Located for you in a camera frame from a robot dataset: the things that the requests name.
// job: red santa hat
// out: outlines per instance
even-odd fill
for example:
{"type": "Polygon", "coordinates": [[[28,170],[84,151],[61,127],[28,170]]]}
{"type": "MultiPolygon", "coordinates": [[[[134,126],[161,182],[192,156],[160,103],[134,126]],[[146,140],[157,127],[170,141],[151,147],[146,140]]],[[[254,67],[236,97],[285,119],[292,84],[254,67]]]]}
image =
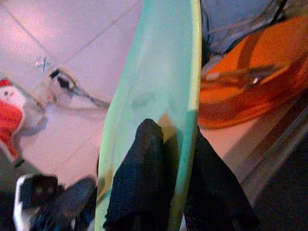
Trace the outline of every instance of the red santa hat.
{"type": "Polygon", "coordinates": [[[0,87],[4,87],[4,86],[11,86],[12,83],[10,80],[8,79],[2,79],[0,80],[0,87]]]}

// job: tile grout line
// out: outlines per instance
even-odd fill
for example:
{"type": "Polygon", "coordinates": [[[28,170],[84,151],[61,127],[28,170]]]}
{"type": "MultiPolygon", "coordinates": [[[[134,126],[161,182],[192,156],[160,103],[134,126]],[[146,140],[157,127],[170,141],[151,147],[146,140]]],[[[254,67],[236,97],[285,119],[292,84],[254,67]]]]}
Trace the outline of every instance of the tile grout line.
{"type": "Polygon", "coordinates": [[[10,12],[6,6],[3,6],[3,9],[44,52],[46,52],[56,63],[58,62],[58,60],[43,46],[43,44],[41,44],[40,41],[37,40],[34,35],[30,33],[30,31],[26,29],[26,27],[10,12]]]}
{"type": "Polygon", "coordinates": [[[94,134],[89,137],[83,144],[81,144],[73,153],[71,153],[53,172],[52,174],[55,174],[73,155],[78,152],[89,140],[91,140],[98,132],[101,130],[101,128],[97,129],[94,134]]]}
{"type": "Polygon", "coordinates": [[[109,24],[104,30],[102,30],[100,33],[98,33],[94,38],[92,38],[86,45],[84,45],[82,48],[80,48],[77,52],[71,55],[66,61],[62,63],[62,65],[67,64],[69,61],[71,61],[76,55],[81,53],[85,48],[87,48],[91,43],[93,43],[99,36],[101,36],[103,33],[105,33],[108,29],[110,29],[113,25],[115,25],[117,22],[120,21],[128,12],[130,12],[134,7],[136,7],[137,4],[139,4],[142,0],[137,1],[130,7],[127,11],[125,11],[123,14],[121,14],[116,19],[112,19],[112,23],[109,24]]]}

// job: santa claus figure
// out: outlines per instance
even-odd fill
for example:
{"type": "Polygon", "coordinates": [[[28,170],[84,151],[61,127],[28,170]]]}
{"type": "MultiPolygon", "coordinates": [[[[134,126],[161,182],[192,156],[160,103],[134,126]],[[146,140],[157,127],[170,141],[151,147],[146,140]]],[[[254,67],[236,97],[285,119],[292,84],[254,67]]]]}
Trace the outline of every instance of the santa claus figure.
{"type": "Polygon", "coordinates": [[[13,138],[23,125],[25,103],[24,95],[9,80],[0,80],[0,148],[12,162],[18,158],[13,138]]]}

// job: mint green board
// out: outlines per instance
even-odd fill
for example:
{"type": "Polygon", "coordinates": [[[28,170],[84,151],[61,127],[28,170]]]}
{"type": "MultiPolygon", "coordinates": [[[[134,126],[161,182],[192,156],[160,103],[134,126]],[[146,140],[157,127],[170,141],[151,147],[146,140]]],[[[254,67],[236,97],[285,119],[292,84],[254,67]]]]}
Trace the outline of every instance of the mint green board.
{"type": "Polygon", "coordinates": [[[178,231],[191,175],[201,73],[199,0],[144,0],[137,31],[105,118],[99,160],[95,230],[103,230],[112,178],[138,125],[163,129],[175,176],[168,230],[178,231]]]}

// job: orange fabric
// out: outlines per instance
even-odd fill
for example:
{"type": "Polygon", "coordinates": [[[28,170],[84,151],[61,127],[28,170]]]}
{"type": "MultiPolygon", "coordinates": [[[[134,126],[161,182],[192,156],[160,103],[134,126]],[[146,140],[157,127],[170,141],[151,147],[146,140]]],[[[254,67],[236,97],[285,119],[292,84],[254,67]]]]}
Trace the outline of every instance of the orange fabric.
{"type": "Polygon", "coordinates": [[[0,100],[0,140],[9,153],[8,157],[15,160],[18,152],[13,146],[13,136],[23,122],[24,114],[19,108],[0,100]]]}
{"type": "Polygon", "coordinates": [[[199,123],[222,128],[255,118],[308,87],[308,17],[279,23],[243,39],[207,74],[292,62],[248,90],[236,87],[202,89],[199,123]]]}

